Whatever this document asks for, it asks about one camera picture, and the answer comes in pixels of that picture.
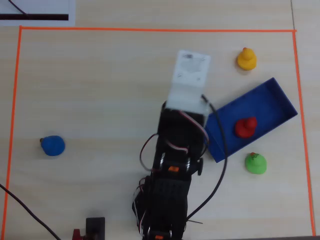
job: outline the red rubber duck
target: red rubber duck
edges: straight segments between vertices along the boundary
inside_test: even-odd
[[[235,123],[235,134],[239,138],[250,138],[255,134],[257,125],[258,122],[255,116],[240,119]]]

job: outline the green rubber duck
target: green rubber duck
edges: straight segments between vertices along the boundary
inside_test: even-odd
[[[267,160],[258,153],[250,153],[245,158],[245,167],[252,174],[264,174],[267,170]]]

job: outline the yellow rubber duck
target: yellow rubber duck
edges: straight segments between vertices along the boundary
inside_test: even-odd
[[[237,62],[240,68],[252,70],[257,66],[257,56],[252,49],[244,47],[237,57]]]

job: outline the light wood surface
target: light wood surface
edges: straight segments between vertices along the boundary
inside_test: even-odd
[[[17,28],[0,27],[0,182],[6,185],[10,137],[12,96],[16,63]],[[0,216],[2,221],[5,194],[0,191]]]
[[[320,2],[293,0],[294,24],[297,29],[297,50],[308,141],[315,226],[320,233]]]
[[[292,29],[290,0],[77,0],[78,27]]]
[[[258,56],[244,74],[243,47]],[[206,95],[218,108],[275,77],[299,111],[291,33],[23,32],[10,189],[63,239],[86,217],[106,217],[107,239],[140,239],[131,210],[145,176],[138,160],[155,132],[178,50],[212,56]],[[65,152],[46,157],[39,138],[58,134]],[[144,159],[152,164],[155,140]],[[264,175],[244,168],[250,152],[268,160]],[[223,163],[205,158],[189,210],[211,192]],[[296,116],[232,155],[225,179],[188,223],[184,239],[311,235],[301,118]],[[12,199],[6,239],[51,239]]]
[[[317,57],[319,3],[293,0],[316,223]],[[292,29],[290,0],[84,1],[76,3],[77,27],[175,29]],[[0,180],[7,172],[18,28],[0,28]],[[258,56],[244,74],[235,65],[243,47]],[[299,112],[291,33],[136,33],[24,31],[17,93],[10,189],[62,239],[106,217],[107,239],[141,239],[130,208],[133,189],[146,173],[138,155],[158,126],[179,49],[212,56],[206,94],[221,107],[275,77]],[[60,134],[67,148],[46,157],[39,138]],[[144,152],[152,164],[154,139]],[[249,152],[268,160],[265,175],[244,169]],[[215,186],[222,163],[207,156],[194,176],[189,211]],[[0,203],[3,204],[3,192]],[[301,118],[234,154],[212,201],[188,223],[184,239],[311,235]],[[9,199],[6,240],[52,239]]]

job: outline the blue rubber duck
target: blue rubber duck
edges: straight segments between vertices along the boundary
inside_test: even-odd
[[[60,136],[46,136],[40,139],[41,147],[48,156],[58,156],[66,148],[65,141]]]

